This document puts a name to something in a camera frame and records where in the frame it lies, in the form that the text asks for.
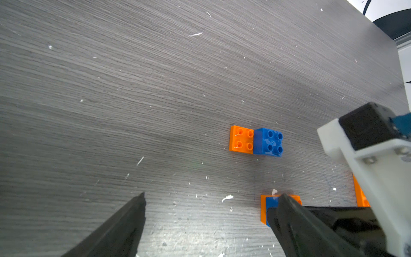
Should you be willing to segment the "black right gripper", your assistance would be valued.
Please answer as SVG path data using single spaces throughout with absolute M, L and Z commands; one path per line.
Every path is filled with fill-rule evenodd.
M 411 254 L 411 155 L 409 142 L 393 139 L 360 151 L 342 147 L 345 162 L 360 184 L 370 207 L 357 207 L 357 234 L 362 257 L 408 257 Z M 268 209 L 277 237 L 277 208 Z

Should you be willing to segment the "blue square lego brick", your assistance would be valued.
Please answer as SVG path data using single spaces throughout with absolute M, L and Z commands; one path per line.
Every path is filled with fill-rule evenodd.
M 284 136 L 279 131 L 268 128 L 254 130 L 253 154 L 281 157 L 284 151 L 283 139 Z

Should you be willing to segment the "small orange lego brick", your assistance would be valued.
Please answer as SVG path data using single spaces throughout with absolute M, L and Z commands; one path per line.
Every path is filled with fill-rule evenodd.
M 253 154 L 253 149 L 254 130 L 235 125 L 231 126 L 229 150 L 232 152 Z

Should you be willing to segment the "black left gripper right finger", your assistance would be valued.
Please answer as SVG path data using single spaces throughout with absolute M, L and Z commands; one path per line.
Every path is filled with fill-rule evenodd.
M 305 207 L 284 194 L 278 199 L 277 239 L 287 257 L 361 257 L 361 222 L 354 207 Z

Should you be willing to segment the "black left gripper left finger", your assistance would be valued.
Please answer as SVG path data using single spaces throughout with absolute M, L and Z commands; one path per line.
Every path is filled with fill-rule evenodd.
M 132 198 L 65 257 L 134 257 L 143 233 L 146 200 L 144 193 Z

